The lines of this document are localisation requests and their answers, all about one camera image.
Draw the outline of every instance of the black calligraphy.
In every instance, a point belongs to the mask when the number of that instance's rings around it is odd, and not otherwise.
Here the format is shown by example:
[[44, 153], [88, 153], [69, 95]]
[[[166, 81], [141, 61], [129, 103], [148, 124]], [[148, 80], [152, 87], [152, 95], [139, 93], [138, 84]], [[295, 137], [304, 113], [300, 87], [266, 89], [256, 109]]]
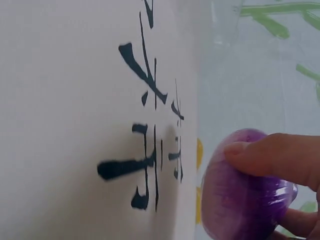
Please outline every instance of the black calligraphy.
[[[146, 14], [148, 18], [149, 27], [152, 30], [154, 27], [154, 0], [151, 0], [151, 7], [147, 0], [143, 0]], [[153, 73], [151, 72], [146, 43], [145, 43], [145, 36], [144, 36], [144, 27], [141, 18], [141, 12], [139, 13], [139, 20], [140, 20], [140, 31], [141, 31], [141, 41], [142, 41], [142, 52], [144, 58], [144, 64], [146, 68], [146, 72], [141, 68], [141, 65], [137, 62], [134, 53], [133, 53], [133, 45], [131, 42], [126, 44], [121, 44], [118, 47], [118, 50], [127, 64], [127, 66], [135, 73], [137, 77], [143, 80], [148, 87], [154, 93], [154, 110], [157, 110], [157, 99], [166, 105], [168, 93], [162, 93], [156, 85], [157, 79], [157, 58], [153, 58]], [[171, 110], [172, 112], [178, 116], [177, 126], [181, 128], [183, 121], [185, 118], [181, 115], [181, 102], [180, 98], [178, 98], [178, 89], [177, 89], [177, 80], [175, 80], [175, 92], [176, 92], [176, 104], [175, 101], [172, 101]], [[148, 99], [149, 91], [146, 90], [141, 96], [142, 105], [145, 106], [147, 99]], [[137, 173], [144, 171], [144, 179], [145, 179], [145, 192], [141, 192], [138, 185], [136, 186], [135, 193], [131, 199], [131, 207], [133, 209], [139, 210], [146, 210], [149, 204], [149, 180], [148, 180], [148, 169], [154, 169], [154, 176], [155, 176], [155, 211], [158, 208], [159, 202], [159, 186], [158, 186], [158, 172], [157, 172], [157, 134], [156, 134], [156, 125], [153, 127], [153, 150], [150, 155], [147, 155], [147, 133], [148, 133], [148, 125], [141, 124], [141, 123], [134, 123], [132, 125], [132, 133], [133, 134], [140, 134], [143, 135], [143, 144], [144, 144], [144, 157], [142, 159], [107, 159], [102, 161], [97, 166], [98, 175], [104, 179], [105, 181], [111, 181], [119, 177], [123, 177], [129, 174]], [[178, 179], [179, 175], [179, 166], [180, 166], [180, 182], [183, 179], [183, 168], [181, 162], [181, 137], [175, 137], [175, 142], [179, 148], [177, 153], [169, 153], [168, 160], [169, 161], [176, 161], [177, 166], [174, 169], [173, 175], [176, 179]], [[161, 162], [160, 162], [160, 169], [163, 169], [163, 140], [160, 140], [160, 155], [161, 155]]]

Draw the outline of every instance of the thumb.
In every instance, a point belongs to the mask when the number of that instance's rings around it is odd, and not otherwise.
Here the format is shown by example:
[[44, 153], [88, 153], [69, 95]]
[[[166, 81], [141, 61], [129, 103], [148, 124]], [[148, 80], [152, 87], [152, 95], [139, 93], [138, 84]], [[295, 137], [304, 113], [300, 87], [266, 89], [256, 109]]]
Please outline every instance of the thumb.
[[226, 160], [253, 176], [274, 176], [317, 191], [320, 184], [320, 136], [271, 134], [262, 140], [225, 146]]

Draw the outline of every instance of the hand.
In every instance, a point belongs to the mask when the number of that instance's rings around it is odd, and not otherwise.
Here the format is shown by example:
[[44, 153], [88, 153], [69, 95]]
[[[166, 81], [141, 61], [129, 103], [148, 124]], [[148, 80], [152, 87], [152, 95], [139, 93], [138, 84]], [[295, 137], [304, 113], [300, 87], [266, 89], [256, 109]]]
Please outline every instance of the hand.
[[[241, 172], [253, 176], [274, 176], [316, 192], [320, 202], [320, 136], [271, 134], [253, 143], [235, 142], [224, 149], [226, 160]], [[320, 240], [320, 215], [288, 209], [279, 222], [296, 236]], [[272, 240], [288, 240], [274, 232]]]

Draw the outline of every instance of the green painted pattern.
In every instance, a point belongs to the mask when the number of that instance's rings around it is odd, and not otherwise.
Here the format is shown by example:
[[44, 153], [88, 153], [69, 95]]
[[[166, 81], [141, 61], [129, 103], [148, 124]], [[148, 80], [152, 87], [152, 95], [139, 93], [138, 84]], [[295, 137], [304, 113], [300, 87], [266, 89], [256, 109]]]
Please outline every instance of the green painted pattern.
[[290, 2], [270, 5], [247, 5], [242, 7], [240, 16], [252, 16], [255, 14], [292, 14], [310, 10], [320, 10], [320, 3]]
[[[313, 202], [313, 201], [307, 201], [305, 202], [301, 207], [300, 207], [300, 211], [302, 212], [306, 212], [306, 213], [314, 213], [317, 211], [317, 203]], [[281, 232], [283, 235], [286, 235], [290, 238], [295, 237], [295, 235], [293, 235], [291, 232], [289, 232], [288, 230], [284, 229]]]
[[318, 102], [320, 103], [320, 75], [305, 68], [304, 66], [302, 66], [301, 64], [297, 64], [295, 69], [305, 75], [306, 77], [313, 79], [316, 81], [316, 85], [315, 85], [315, 92], [316, 92], [316, 98], [318, 99]]
[[305, 68], [301, 64], [297, 64], [295, 67], [295, 70], [297, 70], [301, 74], [305, 75], [306, 77], [315, 80], [316, 82], [320, 82], [320, 75], [319, 74], [316, 74], [313, 71], [310, 71], [309, 69]]
[[278, 37], [280, 39], [287, 39], [290, 37], [289, 30], [278, 23], [277, 21], [273, 20], [272, 18], [268, 17], [265, 14], [257, 14], [252, 15], [252, 18], [263, 25], [273, 36]]
[[242, 7], [240, 16], [251, 16], [275, 37], [287, 39], [290, 37], [287, 27], [281, 25], [279, 22], [271, 19], [267, 15], [300, 13], [308, 24], [313, 26], [315, 29], [320, 30], [320, 17], [310, 12], [314, 10], [320, 10], [320, 3], [291, 2], [269, 5], [248, 5]]
[[318, 17], [317, 15], [315, 15], [309, 11], [303, 11], [302, 15], [303, 15], [303, 19], [307, 23], [309, 23], [315, 29], [320, 30], [320, 17]]

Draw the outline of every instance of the purple object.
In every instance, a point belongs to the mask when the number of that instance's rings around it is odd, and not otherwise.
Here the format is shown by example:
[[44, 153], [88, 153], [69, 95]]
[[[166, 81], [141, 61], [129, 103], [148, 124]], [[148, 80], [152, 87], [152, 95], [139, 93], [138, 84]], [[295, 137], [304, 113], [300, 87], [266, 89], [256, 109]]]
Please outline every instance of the purple object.
[[295, 184], [241, 173], [225, 160], [225, 145], [266, 136], [256, 129], [241, 129], [214, 151], [203, 176], [201, 200], [202, 225], [214, 240], [265, 240], [297, 196]]

